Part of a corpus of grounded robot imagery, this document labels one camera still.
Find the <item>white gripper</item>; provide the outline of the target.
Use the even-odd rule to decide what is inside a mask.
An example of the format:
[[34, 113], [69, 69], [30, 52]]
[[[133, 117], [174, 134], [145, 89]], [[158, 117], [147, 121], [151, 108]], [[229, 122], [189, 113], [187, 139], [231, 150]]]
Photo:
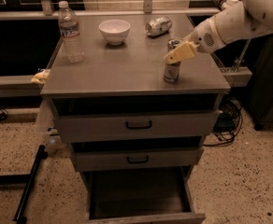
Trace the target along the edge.
[[185, 39], [168, 41], [166, 63], [172, 64], [191, 59], [196, 51], [213, 53], [226, 46], [217, 32], [214, 18], [200, 22], [191, 33], [185, 36]]

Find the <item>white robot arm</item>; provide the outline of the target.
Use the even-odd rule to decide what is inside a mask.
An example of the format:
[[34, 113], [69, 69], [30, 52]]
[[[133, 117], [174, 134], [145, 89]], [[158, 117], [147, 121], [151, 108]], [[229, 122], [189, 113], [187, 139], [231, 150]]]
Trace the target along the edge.
[[213, 53], [238, 40], [273, 33], [273, 0], [240, 0], [200, 22], [170, 50], [167, 63], [188, 60], [196, 52]]

